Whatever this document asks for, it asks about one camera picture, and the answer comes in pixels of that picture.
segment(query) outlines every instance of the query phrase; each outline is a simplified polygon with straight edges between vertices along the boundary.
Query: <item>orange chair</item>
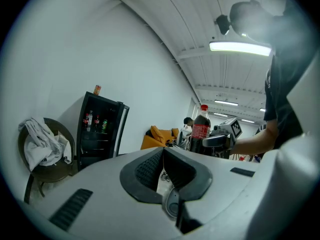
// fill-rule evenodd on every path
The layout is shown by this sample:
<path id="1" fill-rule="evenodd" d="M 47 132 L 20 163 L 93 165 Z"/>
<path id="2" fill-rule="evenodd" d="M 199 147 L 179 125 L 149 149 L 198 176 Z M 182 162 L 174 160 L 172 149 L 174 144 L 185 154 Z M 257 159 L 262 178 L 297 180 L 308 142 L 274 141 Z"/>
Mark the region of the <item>orange chair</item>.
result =
<path id="1" fill-rule="evenodd" d="M 150 130 L 153 137 L 149 135 L 144 136 L 141 150 L 154 147 L 166 147 L 166 143 L 172 143 L 175 139 L 177 139 L 179 133 L 178 128 L 173 128 L 172 130 L 159 130 L 154 125 L 150 127 Z"/>

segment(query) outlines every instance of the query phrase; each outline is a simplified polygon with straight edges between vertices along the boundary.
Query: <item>towel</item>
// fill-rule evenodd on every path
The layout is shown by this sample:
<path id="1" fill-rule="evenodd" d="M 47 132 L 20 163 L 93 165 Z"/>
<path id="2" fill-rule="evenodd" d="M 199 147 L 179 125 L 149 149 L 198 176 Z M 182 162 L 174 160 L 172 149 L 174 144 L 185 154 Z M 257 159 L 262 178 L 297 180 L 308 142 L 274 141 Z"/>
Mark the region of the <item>towel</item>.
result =
<path id="1" fill-rule="evenodd" d="M 71 163 L 71 146 L 63 135 L 54 136 L 43 118 L 31 117 L 19 124 L 19 131 L 26 126 L 29 136 L 24 144 L 25 158 L 30 171 L 37 165 L 51 166 L 58 162 L 61 157 Z"/>

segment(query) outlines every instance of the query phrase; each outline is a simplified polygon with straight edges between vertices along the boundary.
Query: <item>fluorescent light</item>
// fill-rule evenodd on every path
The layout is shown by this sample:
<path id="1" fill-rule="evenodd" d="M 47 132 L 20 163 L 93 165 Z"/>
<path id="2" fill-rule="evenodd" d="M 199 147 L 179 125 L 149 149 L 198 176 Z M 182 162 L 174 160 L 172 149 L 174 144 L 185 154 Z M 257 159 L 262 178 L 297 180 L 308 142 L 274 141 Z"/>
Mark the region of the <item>fluorescent light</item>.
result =
<path id="1" fill-rule="evenodd" d="M 263 56 L 269 56 L 271 48 L 245 43 L 245 42 L 210 42 L 210 50 L 215 51 L 227 51 L 227 52 L 241 52 L 241 53 L 250 53 L 258 54 Z"/>
<path id="2" fill-rule="evenodd" d="M 249 121 L 249 120 L 245 120 L 245 119 L 241 119 L 241 121 L 244 121 L 244 122 L 247 122 L 247 123 L 252 123 L 252 124 L 255 123 L 254 121 Z"/>
<path id="3" fill-rule="evenodd" d="M 219 113 L 214 113 L 215 115 L 217 115 L 217 116 L 222 116 L 222 117 L 228 117 L 226 114 L 219 114 Z"/>
<path id="4" fill-rule="evenodd" d="M 227 104 L 232 106 L 238 106 L 238 103 L 228 102 L 228 101 L 222 101 L 222 100 L 215 100 L 215 103 L 221 103 L 221 104 Z"/>

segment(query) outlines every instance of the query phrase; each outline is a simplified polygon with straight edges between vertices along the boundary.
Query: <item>red bottle cap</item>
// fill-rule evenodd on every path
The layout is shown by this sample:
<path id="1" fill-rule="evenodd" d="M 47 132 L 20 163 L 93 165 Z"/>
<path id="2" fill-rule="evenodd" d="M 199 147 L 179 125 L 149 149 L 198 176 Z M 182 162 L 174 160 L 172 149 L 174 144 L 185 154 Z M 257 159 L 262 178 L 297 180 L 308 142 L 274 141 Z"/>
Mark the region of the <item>red bottle cap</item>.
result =
<path id="1" fill-rule="evenodd" d="M 201 110 L 207 111 L 208 110 L 208 106 L 207 105 L 201 105 Z"/>

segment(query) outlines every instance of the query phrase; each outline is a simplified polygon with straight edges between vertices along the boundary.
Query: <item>white wall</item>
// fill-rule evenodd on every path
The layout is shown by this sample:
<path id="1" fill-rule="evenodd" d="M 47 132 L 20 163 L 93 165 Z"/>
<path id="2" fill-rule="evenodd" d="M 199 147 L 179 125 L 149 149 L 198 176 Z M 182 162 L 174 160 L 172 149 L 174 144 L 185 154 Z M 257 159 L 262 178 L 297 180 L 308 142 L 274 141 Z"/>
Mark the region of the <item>white wall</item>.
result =
<path id="1" fill-rule="evenodd" d="M 76 140 L 84 94 L 96 84 L 101 96 L 130 107 L 120 153 L 139 150 L 151 125 L 182 125 L 190 86 L 150 28 L 122 4 L 113 5 L 35 0 L 10 33 L 1 54 L 0 164 L 18 199 L 29 178 L 17 148 L 18 124 L 31 116 L 52 118 Z"/>
<path id="2" fill-rule="evenodd" d="M 224 118 L 213 116 L 213 115 L 209 115 L 209 118 L 210 118 L 210 122 L 211 122 L 211 129 L 213 129 L 213 126 L 219 125 L 227 119 L 227 118 L 224 119 Z M 238 121 L 238 122 L 239 122 L 241 130 L 242 130 L 242 133 L 238 137 L 238 139 L 252 137 L 253 135 L 256 134 L 256 131 L 259 128 L 259 126 L 255 125 L 255 124 L 251 125 L 251 124 L 244 123 L 241 121 Z"/>

